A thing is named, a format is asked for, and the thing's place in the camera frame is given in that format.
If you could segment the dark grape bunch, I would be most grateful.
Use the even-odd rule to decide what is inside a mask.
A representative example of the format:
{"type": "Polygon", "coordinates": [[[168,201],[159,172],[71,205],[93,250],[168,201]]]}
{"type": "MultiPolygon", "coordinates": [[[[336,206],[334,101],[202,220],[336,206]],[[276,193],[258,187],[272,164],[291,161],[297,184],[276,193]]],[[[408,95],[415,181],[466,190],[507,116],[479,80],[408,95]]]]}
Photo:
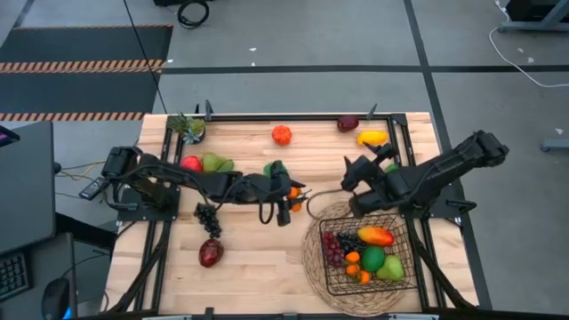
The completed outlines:
{"type": "Polygon", "coordinates": [[[336,235],[336,239],[339,241],[341,245],[341,249],[344,251],[345,254],[351,252],[358,252],[362,253],[363,250],[367,247],[367,243],[364,242],[357,233],[339,233],[336,235]]]}
{"type": "Polygon", "coordinates": [[[197,204],[194,216],[204,226],[204,230],[211,239],[220,238],[221,227],[217,218],[217,211],[211,204],[197,204]]]}

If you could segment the orange tangerine cluster with leaves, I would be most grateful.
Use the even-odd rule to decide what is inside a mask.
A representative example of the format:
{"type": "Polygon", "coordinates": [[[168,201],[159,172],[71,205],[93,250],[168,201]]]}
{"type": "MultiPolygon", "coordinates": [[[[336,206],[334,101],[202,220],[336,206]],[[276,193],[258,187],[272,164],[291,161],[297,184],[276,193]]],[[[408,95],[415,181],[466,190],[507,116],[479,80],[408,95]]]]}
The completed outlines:
{"type": "Polygon", "coordinates": [[[302,209],[304,202],[309,200],[309,190],[303,192],[301,188],[291,188],[291,192],[286,197],[289,210],[292,212],[299,212],[302,209]]]}
{"type": "Polygon", "coordinates": [[[360,284],[368,284],[371,281],[371,274],[363,269],[358,252],[348,253],[345,261],[347,262],[345,272],[348,276],[355,278],[360,284]]]}

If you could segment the grey furniture foot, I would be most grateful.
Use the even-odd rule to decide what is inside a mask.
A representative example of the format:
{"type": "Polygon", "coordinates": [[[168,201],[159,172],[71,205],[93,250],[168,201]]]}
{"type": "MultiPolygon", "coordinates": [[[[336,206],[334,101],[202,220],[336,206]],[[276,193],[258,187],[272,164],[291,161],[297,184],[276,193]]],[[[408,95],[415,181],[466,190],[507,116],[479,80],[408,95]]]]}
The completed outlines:
{"type": "Polygon", "coordinates": [[[545,139],[540,144],[543,152],[550,152],[557,149],[569,149],[569,139],[545,139]]]}

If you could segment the grey desk leg frame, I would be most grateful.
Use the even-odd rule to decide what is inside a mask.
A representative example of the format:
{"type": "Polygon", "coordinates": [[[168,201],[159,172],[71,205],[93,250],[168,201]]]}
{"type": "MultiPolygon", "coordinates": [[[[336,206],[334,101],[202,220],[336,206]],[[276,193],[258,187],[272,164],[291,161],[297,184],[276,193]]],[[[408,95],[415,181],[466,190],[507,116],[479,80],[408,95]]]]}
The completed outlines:
{"type": "Polygon", "coordinates": [[[506,15],[500,32],[540,31],[569,32],[569,0],[509,0],[505,6],[495,4],[506,15]]]}

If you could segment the orange-red pumpkin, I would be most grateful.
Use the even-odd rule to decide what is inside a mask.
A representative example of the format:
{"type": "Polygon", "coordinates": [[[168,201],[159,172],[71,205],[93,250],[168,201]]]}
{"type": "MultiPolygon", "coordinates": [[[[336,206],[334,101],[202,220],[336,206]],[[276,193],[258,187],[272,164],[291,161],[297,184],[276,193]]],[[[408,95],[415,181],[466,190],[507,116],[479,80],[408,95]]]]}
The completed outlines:
{"type": "Polygon", "coordinates": [[[278,125],[271,132],[273,141],[279,146],[287,146],[291,143],[293,133],[288,126],[278,125]]]}

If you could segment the small screen device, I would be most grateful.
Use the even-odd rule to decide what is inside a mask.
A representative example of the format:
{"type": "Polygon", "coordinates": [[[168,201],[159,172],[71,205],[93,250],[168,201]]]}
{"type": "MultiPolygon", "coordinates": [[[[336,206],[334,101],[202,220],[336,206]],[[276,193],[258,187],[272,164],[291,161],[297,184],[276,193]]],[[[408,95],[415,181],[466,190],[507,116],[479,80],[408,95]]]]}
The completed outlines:
{"type": "Polygon", "coordinates": [[[0,148],[18,142],[19,134],[0,125],[0,148]]]}

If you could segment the black wire basket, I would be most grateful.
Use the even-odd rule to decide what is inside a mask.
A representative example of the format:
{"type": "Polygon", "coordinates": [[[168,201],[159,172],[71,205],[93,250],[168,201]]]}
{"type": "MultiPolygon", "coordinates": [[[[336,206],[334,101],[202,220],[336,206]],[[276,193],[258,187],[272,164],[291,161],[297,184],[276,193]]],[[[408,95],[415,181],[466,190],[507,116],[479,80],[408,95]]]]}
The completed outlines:
{"type": "Polygon", "coordinates": [[[413,253],[408,237],[405,220],[396,212],[375,212],[356,218],[349,209],[346,201],[331,204],[321,210],[314,217],[316,223],[316,245],[323,262],[325,290],[333,296],[348,296],[360,293],[395,292],[414,289],[417,287],[413,253]],[[394,237],[395,242],[391,246],[382,247],[385,258],[388,255],[396,255],[403,263],[405,276],[402,280],[381,280],[376,272],[371,274],[368,284],[360,284],[355,278],[345,272],[347,262],[341,268],[330,267],[324,256],[322,234],[330,231],[335,235],[339,233],[357,233],[362,227],[380,227],[387,229],[394,237]]]}

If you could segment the dark red apple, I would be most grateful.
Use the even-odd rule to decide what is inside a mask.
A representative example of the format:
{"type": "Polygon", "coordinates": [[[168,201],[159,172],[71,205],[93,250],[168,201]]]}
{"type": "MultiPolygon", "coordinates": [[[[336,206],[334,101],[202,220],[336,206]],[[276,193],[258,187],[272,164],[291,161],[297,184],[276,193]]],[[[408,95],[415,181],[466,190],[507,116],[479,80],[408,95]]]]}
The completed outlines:
{"type": "Polygon", "coordinates": [[[336,121],[336,125],[340,132],[349,132],[359,126],[359,119],[354,115],[340,116],[336,121]]]}

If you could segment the dark red pomegranate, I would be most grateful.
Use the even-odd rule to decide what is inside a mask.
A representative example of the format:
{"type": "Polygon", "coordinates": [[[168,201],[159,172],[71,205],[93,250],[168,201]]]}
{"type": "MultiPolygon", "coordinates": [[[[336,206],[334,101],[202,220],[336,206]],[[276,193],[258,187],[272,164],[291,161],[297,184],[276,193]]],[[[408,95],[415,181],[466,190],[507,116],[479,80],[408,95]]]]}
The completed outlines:
{"type": "Polygon", "coordinates": [[[220,261],[224,253],[224,247],[220,241],[209,239],[205,241],[198,254],[198,260],[202,267],[210,268],[220,261]]]}

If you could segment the green pear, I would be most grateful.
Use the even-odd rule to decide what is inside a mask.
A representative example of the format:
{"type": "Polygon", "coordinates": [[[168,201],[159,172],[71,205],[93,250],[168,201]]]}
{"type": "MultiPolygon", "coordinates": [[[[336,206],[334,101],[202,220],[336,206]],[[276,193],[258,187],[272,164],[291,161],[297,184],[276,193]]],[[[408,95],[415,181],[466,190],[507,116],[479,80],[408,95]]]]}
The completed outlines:
{"type": "Polygon", "coordinates": [[[227,159],[223,156],[218,156],[212,152],[206,152],[203,154],[202,157],[202,166],[205,172],[216,172],[218,171],[225,163],[227,159]]]}
{"type": "Polygon", "coordinates": [[[402,261],[396,255],[388,255],[383,265],[376,271],[376,276],[381,280],[402,280],[405,276],[402,261]]]}

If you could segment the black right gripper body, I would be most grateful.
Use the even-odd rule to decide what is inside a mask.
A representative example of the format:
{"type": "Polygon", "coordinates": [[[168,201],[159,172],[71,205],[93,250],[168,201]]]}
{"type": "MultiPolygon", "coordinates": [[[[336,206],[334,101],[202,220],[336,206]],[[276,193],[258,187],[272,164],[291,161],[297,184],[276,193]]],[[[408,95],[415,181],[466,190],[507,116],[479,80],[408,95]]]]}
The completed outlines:
{"type": "Polygon", "coordinates": [[[386,208],[409,206],[413,203],[413,190],[416,187],[416,170],[400,168],[387,173],[386,191],[388,202],[386,208]]]}

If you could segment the dark grey computer monitor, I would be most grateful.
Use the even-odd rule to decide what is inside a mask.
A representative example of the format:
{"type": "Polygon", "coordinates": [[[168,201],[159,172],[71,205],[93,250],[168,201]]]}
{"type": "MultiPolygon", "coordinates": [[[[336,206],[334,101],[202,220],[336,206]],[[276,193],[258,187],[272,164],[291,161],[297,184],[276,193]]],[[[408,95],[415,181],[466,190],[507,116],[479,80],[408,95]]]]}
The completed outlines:
{"type": "Polygon", "coordinates": [[[52,123],[15,132],[20,140],[0,147],[0,254],[55,235],[52,123]]]}

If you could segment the black hazard-striped floor mat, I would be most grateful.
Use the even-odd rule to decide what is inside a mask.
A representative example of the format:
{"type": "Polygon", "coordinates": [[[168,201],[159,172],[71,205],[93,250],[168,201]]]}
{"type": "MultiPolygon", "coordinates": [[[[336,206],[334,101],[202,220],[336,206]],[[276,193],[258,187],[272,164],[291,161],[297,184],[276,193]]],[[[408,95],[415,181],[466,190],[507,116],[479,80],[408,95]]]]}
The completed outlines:
{"type": "Polygon", "coordinates": [[[168,24],[14,28],[0,45],[0,121],[132,121],[152,112],[168,24]]]}

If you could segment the large green lime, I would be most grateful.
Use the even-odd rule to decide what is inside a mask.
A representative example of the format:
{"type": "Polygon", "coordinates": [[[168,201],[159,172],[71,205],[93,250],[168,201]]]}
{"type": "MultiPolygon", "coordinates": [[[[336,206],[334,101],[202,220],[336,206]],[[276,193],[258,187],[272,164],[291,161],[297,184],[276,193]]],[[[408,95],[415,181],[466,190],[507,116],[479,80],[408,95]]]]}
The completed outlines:
{"type": "Polygon", "coordinates": [[[385,261],[385,252],[380,246],[367,246],[362,251],[361,265],[365,271],[376,272],[385,261]]]}

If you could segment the red and yellow mango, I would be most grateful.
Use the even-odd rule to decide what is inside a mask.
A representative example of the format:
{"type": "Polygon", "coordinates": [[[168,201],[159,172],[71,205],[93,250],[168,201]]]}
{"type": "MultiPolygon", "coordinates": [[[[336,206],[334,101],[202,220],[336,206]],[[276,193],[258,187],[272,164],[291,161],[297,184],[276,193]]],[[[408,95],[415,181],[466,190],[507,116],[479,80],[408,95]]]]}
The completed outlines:
{"type": "Polygon", "coordinates": [[[391,246],[395,237],[385,228],[362,227],[357,231],[358,237],[367,244],[378,246],[391,246]]]}

